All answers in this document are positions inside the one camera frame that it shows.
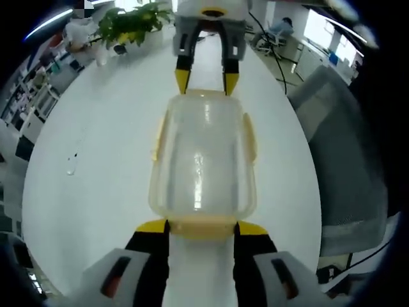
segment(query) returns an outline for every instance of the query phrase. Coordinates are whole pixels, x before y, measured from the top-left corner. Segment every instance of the office room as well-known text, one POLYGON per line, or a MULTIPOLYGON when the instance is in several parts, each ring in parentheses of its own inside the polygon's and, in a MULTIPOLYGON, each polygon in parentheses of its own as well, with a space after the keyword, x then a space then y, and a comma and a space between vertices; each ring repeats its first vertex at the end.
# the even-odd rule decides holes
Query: office room
POLYGON ((31 287, 22 300, 375 299, 361 290, 393 262, 405 217, 380 13, 353 0, 30 8, 0 84, 0 264, 31 287))

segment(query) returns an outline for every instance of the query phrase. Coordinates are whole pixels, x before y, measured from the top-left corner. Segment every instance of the window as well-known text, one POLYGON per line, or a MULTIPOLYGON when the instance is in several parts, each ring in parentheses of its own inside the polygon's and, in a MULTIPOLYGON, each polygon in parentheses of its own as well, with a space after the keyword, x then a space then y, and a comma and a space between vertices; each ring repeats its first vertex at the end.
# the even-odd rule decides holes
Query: window
POLYGON ((357 54, 357 50, 343 35, 339 40, 339 45, 335 54, 341 61, 347 60, 349 62, 349 66, 351 66, 353 64, 353 59, 355 59, 355 55, 357 54))
POLYGON ((142 4, 139 4, 137 0, 115 0, 115 6, 117 8, 123 8, 126 12, 131 12, 136 6, 142 6, 149 2, 150 0, 142 0, 142 4))
POLYGON ((323 16, 309 10, 304 36, 323 48, 330 47, 335 28, 323 16))
POLYGON ((178 11, 178 4, 179 4, 179 0, 172 0, 172 10, 174 12, 178 11))

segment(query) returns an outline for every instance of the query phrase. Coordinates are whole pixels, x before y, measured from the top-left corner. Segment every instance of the white cabinet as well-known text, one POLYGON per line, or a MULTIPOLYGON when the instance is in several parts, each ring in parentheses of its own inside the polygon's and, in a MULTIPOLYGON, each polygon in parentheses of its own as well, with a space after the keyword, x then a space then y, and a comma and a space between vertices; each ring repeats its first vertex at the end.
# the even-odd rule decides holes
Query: white cabinet
POLYGON ((300 53, 302 50, 302 44, 294 36, 287 38, 285 46, 277 48, 278 54, 284 58, 294 61, 295 63, 300 59, 300 53))
POLYGON ((32 107, 20 129, 20 136, 25 136, 32 144, 37 142, 37 138, 44 125, 34 112, 35 108, 32 107))
POLYGON ((295 68, 295 72, 301 77, 301 79, 306 80, 319 66, 327 66, 327 61, 326 58, 321 57, 311 48, 304 46, 298 65, 295 68))

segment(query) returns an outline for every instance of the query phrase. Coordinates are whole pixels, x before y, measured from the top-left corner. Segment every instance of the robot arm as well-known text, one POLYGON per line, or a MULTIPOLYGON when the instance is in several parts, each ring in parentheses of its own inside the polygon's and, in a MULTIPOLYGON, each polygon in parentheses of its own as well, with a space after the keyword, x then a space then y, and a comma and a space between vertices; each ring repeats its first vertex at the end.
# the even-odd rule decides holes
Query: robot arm
MULTIPOLYGON (((249 293, 244 293, 242 296, 254 302, 254 306, 335 307, 344 306, 346 303, 331 300, 323 294, 314 273, 288 252, 256 255, 254 261, 257 267, 254 274, 259 276, 261 295, 251 297, 249 293)), ((161 275, 153 275, 157 265, 160 267, 161 263, 155 262, 154 255, 115 249, 84 273, 78 292, 69 295, 59 306, 115 307, 120 304, 123 307, 161 307, 162 298, 158 295, 160 289, 166 285, 166 279, 161 275), (121 274, 119 279, 116 279, 117 273, 121 274), (147 276, 154 276, 156 287, 149 281, 149 287, 144 287, 147 276)))
POLYGON ((248 0, 188 0, 179 5, 173 50, 178 57, 175 74, 181 94, 189 83, 199 34, 209 31, 220 35, 224 92, 230 96, 238 80, 238 62, 245 54, 245 17, 251 6, 248 0))

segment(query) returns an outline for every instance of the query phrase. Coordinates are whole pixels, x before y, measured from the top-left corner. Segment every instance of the ceiling light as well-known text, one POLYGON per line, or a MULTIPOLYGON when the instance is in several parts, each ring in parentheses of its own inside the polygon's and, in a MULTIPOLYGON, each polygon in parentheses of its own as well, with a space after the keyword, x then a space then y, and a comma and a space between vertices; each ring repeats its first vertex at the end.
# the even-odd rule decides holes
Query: ceiling light
POLYGON ((34 33, 36 33, 38 30, 41 30, 42 28, 44 28, 45 26, 49 25, 50 23, 52 23, 52 22, 54 22, 54 21, 56 21, 56 20, 58 20, 58 19, 60 19, 60 18, 62 18, 62 17, 64 17, 64 16, 66 16, 66 15, 68 15, 68 14, 71 14, 72 12, 73 12, 73 10, 72 10, 72 9, 69 9, 69 10, 67 10, 67 11, 65 11, 65 12, 63 12, 63 13, 60 13, 60 14, 58 14, 58 15, 56 15, 56 16, 50 18, 49 20, 47 20, 46 22, 40 24, 37 28, 35 28, 34 30, 32 30, 32 32, 30 32, 30 33, 25 37, 24 40, 27 40, 31 35, 33 35, 34 33))
POLYGON ((332 10, 338 11, 338 14, 352 21, 358 21, 359 15, 348 0, 327 0, 332 10))
POLYGON ((353 27, 353 30, 356 33, 359 33, 360 35, 365 37, 365 39, 368 41, 367 45, 369 47, 375 48, 375 49, 379 48, 378 43, 376 43, 376 36, 369 27, 363 24, 357 24, 356 26, 353 27))

